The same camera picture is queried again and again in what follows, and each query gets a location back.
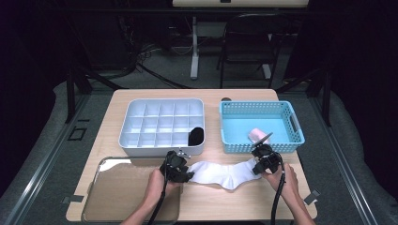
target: gray floor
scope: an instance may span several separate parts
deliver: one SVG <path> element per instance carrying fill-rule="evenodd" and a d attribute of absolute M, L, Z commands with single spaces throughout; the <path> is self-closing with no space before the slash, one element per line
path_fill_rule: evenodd
<path fill-rule="evenodd" d="M 283 84 L 282 76 L 293 43 L 294 39 L 286 42 L 283 49 L 274 88 Z M 191 52 L 179 54 L 156 50 L 143 61 L 143 65 L 170 80 L 193 88 L 218 88 L 219 71 L 216 70 L 218 48 L 204 44 L 200 50 L 199 78 L 196 81 L 190 79 Z M 227 73 L 232 77 L 236 76 L 234 73 L 255 72 L 252 67 L 228 69 Z M 262 76 L 261 71 L 254 76 Z M 170 88 L 139 70 L 112 81 L 131 89 Z M 0 200 L 1 224 L 7 222 L 69 224 L 65 219 L 68 205 L 61 202 L 64 197 L 71 196 L 76 188 L 112 97 L 108 87 L 96 81 L 91 83 L 94 87 L 92 95 L 81 96 L 77 93 L 78 113 L 69 126 L 64 124 L 67 118 L 66 86 L 61 83 L 54 89 L 57 100 L 52 116 L 19 174 Z M 226 88 L 263 88 L 266 85 L 267 82 L 225 82 Z M 289 100 L 298 115 L 306 139 L 306 143 L 298 149 L 298 154 L 310 189 L 316 188 L 322 193 L 316 203 L 318 216 L 315 222 L 317 224 L 398 224 L 396 201 L 377 184 L 363 163 L 360 138 L 349 114 L 344 109 L 344 104 L 338 97 L 332 95 L 330 105 L 332 127 L 325 127 L 318 116 L 318 101 L 306 98 L 303 92 L 305 86 L 304 83 L 289 93 L 279 95 L 279 98 Z M 79 142 L 68 141 L 73 126 L 87 128 L 84 138 Z M 360 189 L 352 189 L 351 181 L 346 180 L 344 175 L 346 170 L 339 166 L 340 158 L 336 154 L 333 138 L 338 141 L 337 148 L 343 151 L 348 169 L 355 175 L 355 182 Z M 50 155 L 54 149 L 57 154 Z M 44 161 L 47 159 L 52 159 L 54 164 L 45 164 Z M 43 168 L 49 169 L 49 172 L 39 173 Z M 29 182 L 37 176 L 41 176 L 44 182 L 37 185 L 37 191 L 29 190 Z M 29 193 L 33 193 L 31 199 L 21 198 L 29 196 Z M 364 201 L 356 201 L 358 193 L 364 197 Z M 368 205 L 358 205 L 358 203 L 368 203 Z M 373 218 L 366 218 L 368 215 L 362 213 L 363 207 L 369 208 Z M 279 224 L 288 223 L 289 221 L 281 221 Z"/>

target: human arm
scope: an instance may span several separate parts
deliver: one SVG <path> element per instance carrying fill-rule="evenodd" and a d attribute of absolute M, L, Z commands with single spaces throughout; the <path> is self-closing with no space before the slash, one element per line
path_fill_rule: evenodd
<path fill-rule="evenodd" d="M 159 169 L 155 169 L 148 179 L 145 196 L 138 207 L 122 222 L 123 225 L 141 225 L 145 218 L 155 209 L 163 191 L 164 176 Z M 168 182 L 166 196 L 181 184 Z"/>
<path fill-rule="evenodd" d="M 294 169 L 288 163 L 284 163 L 284 171 L 285 183 L 283 185 L 281 196 L 292 212 L 296 224 L 315 224 L 308 213 L 303 200 L 299 196 L 299 180 L 297 179 Z M 263 172 L 262 175 L 269 181 L 272 188 L 275 190 L 278 189 L 282 175 L 281 166 L 279 166 L 276 173 Z"/>

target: blue basket handle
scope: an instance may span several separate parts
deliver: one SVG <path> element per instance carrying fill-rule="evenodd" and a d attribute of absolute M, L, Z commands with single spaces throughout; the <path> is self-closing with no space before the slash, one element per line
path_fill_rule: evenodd
<path fill-rule="evenodd" d="M 301 127 L 299 126 L 299 120 L 295 112 L 290 115 L 290 123 L 292 124 L 295 133 L 298 132 L 298 130 L 301 130 Z"/>

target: blue plastic basket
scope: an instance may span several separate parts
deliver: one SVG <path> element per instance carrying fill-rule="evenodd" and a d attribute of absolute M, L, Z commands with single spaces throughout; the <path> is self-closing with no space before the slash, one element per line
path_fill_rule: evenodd
<path fill-rule="evenodd" d="M 254 128 L 272 132 L 269 145 L 279 153 L 294 152 L 305 142 L 288 101 L 222 101 L 220 119 L 225 153 L 250 153 L 253 143 L 249 133 Z"/>

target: wooden table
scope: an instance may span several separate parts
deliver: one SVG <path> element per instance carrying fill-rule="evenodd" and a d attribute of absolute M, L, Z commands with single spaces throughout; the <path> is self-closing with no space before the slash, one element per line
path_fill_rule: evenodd
<path fill-rule="evenodd" d="M 99 128 L 97 139 L 85 164 L 75 195 L 84 196 L 82 202 L 71 202 L 67 219 L 81 221 L 87 191 L 100 161 L 106 157 L 125 157 L 126 153 L 118 144 L 120 129 L 126 109 L 136 98 L 200 98 L 205 104 L 206 140 L 204 151 L 192 156 L 187 165 L 197 161 L 210 161 L 222 165 L 237 164 L 248 160 L 251 154 L 225 154 L 222 149 L 220 132 L 219 103 L 222 98 L 232 100 L 278 100 L 269 89 L 152 89 L 118 90 L 109 104 Z M 283 161 L 294 167 L 298 175 L 299 192 L 302 198 L 310 194 L 304 171 L 299 163 L 297 152 L 282 154 Z M 265 179 L 253 180 L 228 191 L 218 185 L 184 184 L 181 194 L 178 221 L 211 220 L 266 220 L 270 219 L 275 191 Z M 312 218 L 317 215 L 314 204 L 307 206 Z M 280 199 L 277 219 L 292 219 L 293 216 Z"/>

